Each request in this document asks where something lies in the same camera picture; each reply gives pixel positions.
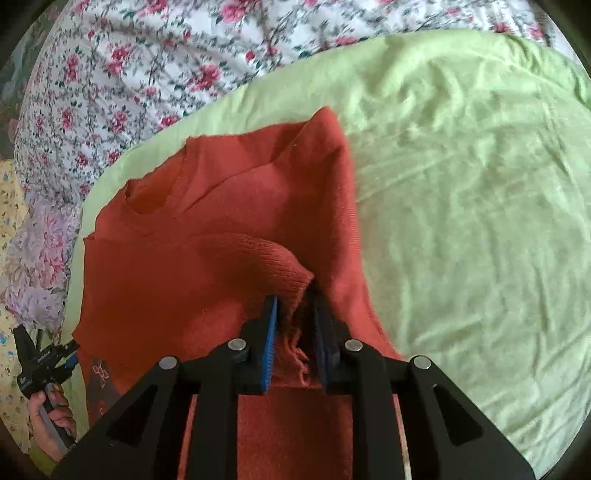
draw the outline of floral bedspread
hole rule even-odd
[[[33,22],[0,70],[0,160],[14,155],[18,115],[39,52],[67,0],[54,0]]]
[[[31,216],[8,248],[3,301],[58,330],[79,206],[96,179],[237,87],[391,33],[471,28],[548,44],[545,19],[528,0],[71,0],[22,101],[15,166]]]

